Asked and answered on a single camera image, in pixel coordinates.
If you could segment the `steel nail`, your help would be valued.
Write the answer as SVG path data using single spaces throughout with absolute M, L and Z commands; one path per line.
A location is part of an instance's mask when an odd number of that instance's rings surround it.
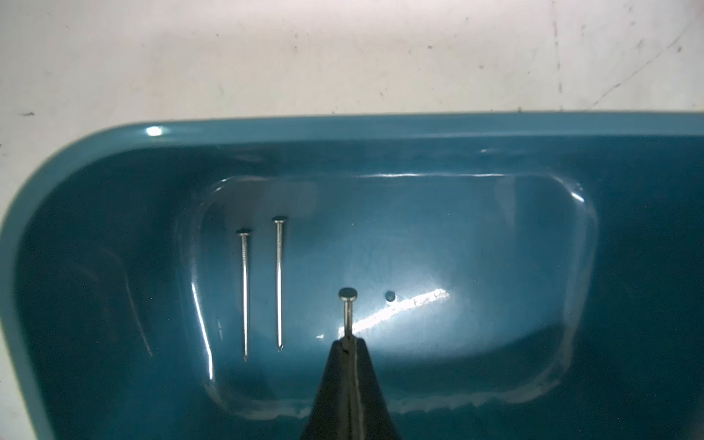
M 354 326 L 353 304 L 358 298 L 358 292 L 351 287 L 345 287 L 338 292 L 338 297 L 344 307 L 343 337 L 352 337 Z
M 249 360 L 249 235 L 250 230 L 238 231 L 241 244 L 241 283 L 242 283 L 242 320 L 243 320 L 243 359 Z
M 276 326 L 277 326 L 277 348 L 283 350 L 283 295 L 282 295 L 282 257 L 283 257 L 283 229 L 287 218 L 285 216 L 275 216 L 273 218 L 276 227 Z

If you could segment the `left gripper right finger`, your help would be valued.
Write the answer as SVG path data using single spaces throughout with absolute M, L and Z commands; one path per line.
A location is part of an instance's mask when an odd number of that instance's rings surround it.
M 349 438 L 400 439 L 366 342 L 357 337 L 349 342 Z

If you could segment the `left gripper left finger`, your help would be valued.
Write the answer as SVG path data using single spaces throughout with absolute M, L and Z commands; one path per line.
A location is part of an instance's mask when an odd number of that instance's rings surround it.
M 302 439 L 351 438 L 350 361 L 348 339 L 335 341 Z

